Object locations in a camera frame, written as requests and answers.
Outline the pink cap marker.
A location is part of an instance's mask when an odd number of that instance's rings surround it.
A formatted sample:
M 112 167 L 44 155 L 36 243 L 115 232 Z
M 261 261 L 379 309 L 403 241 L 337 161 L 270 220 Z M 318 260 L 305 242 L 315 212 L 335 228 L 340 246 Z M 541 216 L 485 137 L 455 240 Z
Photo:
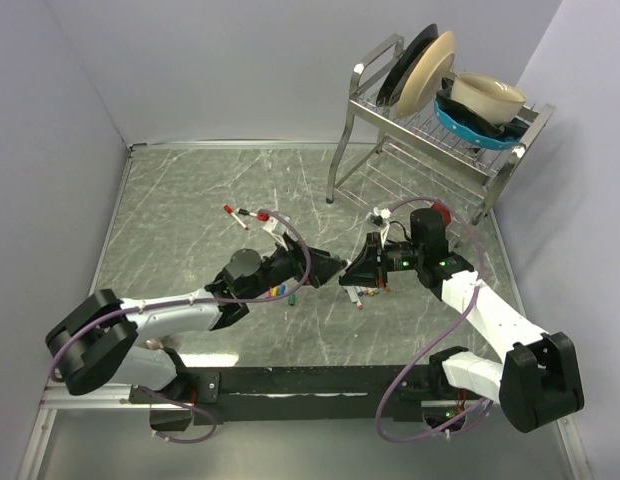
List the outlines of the pink cap marker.
M 359 299 L 359 295 L 358 295 L 356 289 L 353 286 L 347 286 L 346 287 L 346 292 L 348 293 L 350 301 L 356 306 L 356 308 L 359 309 L 359 310 L 362 310 L 363 309 L 363 305 L 361 303 L 361 300 Z

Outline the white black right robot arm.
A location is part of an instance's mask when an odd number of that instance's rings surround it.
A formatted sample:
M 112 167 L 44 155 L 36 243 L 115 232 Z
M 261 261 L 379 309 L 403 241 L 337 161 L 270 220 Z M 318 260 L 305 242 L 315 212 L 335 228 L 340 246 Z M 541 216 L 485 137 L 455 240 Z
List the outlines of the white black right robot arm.
M 492 347 L 490 361 L 464 348 L 432 356 L 429 390 L 450 398 L 458 390 L 501 407 L 510 424 L 528 433 L 582 410 L 585 398 L 576 348 L 564 333 L 550 334 L 519 314 L 483 280 L 446 237 L 450 215 L 434 204 L 410 214 L 406 240 L 388 240 L 388 209 L 374 209 L 376 230 L 340 277 L 343 287 L 384 288 L 391 272 L 416 273 L 421 285 L 460 313 Z

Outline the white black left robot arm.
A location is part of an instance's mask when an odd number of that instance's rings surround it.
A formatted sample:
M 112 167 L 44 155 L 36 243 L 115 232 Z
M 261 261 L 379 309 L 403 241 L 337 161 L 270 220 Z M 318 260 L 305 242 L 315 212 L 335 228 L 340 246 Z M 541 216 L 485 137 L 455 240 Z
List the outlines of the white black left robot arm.
M 249 304 L 269 302 L 270 289 L 289 279 L 319 288 L 345 266 L 327 251 L 286 239 L 269 256 L 236 251 L 213 282 L 187 294 L 139 300 L 98 290 L 46 335 L 51 376 L 74 396 L 107 383 L 139 383 L 177 401 L 189 387 L 182 361 L 166 350 L 144 350 L 146 341 L 228 328 L 248 314 Z

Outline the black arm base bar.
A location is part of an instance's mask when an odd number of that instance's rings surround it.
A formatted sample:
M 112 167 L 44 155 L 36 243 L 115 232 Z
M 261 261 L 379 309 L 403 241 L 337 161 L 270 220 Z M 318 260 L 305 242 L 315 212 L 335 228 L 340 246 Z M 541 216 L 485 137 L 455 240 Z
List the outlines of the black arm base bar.
M 185 368 L 158 393 L 209 412 L 219 423 L 374 418 L 401 365 Z M 476 394 L 417 365 L 392 393 L 384 417 L 422 421 L 422 404 L 454 406 Z

